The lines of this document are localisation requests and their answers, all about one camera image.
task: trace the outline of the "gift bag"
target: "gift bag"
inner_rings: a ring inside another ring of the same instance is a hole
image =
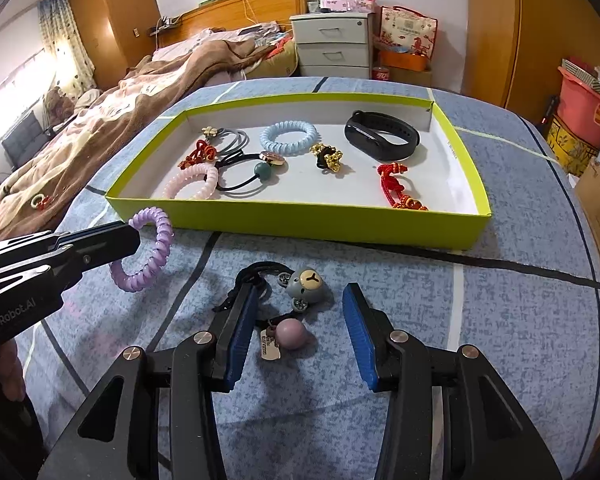
[[[438,20],[405,7],[383,7],[379,47],[423,54],[429,60],[436,44]]]

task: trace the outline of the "blue tablecloth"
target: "blue tablecloth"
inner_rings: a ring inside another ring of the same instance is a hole
[[[431,92],[342,78],[252,80],[201,89],[165,115],[211,102],[311,91],[423,98]],[[211,306],[221,303],[240,268],[275,260],[291,268],[315,267],[333,301],[307,316],[315,335],[308,348],[264,362],[252,344],[235,390],[214,395],[229,478],[373,478],[388,399],[371,393],[360,379],[342,317],[348,282],[359,282],[394,326],[427,345],[456,350],[470,342],[481,348],[526,409],[563,476],[570,476],[586,461],[600,430],[595,243],[564,173],[547,160],[551,152],[533,126],[483,102],[442,91],[431,95],[460,128],[493,209],[471,250],[363,248],[177,230],[155,286],[126,294],[110,280],[107,267],[92,270],[64,293],[64,308],[19,336],[27,389],[46,442],[55,442],[123,348],[177,345],[208,326]],[[163,124],[158,118],[101,168],[60,230],[118,219],[104,191]],[[141,249],[125,263],[129,268],[145,260],[154,230],[141,235]],[[274,287],[269,313],[286,312],[285,298]],[[160,450],[168,457],[165,413],[161,420]],[[167,475],[163,468],[161,475]]]

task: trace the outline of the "wooden wardrobe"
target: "wooden wardrobe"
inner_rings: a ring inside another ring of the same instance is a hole
[[[69,0],[99,88],[118,84],[155,50],[147,30],[160,18],[155,0]]]
[[[462,93],[539,122],[560,93],[563,57],[600,66],[600,18],[587,0],[469,0]]]

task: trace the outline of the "window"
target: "window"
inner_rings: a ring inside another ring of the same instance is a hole
[[[41,50],[0,83],[0,138],[46,93],[55,72],[53,58]]]

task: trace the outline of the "nightstand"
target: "nightstand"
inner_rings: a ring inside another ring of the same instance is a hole
[[[328,12],[291,17],[304,76],[371,78],[372,14]]]

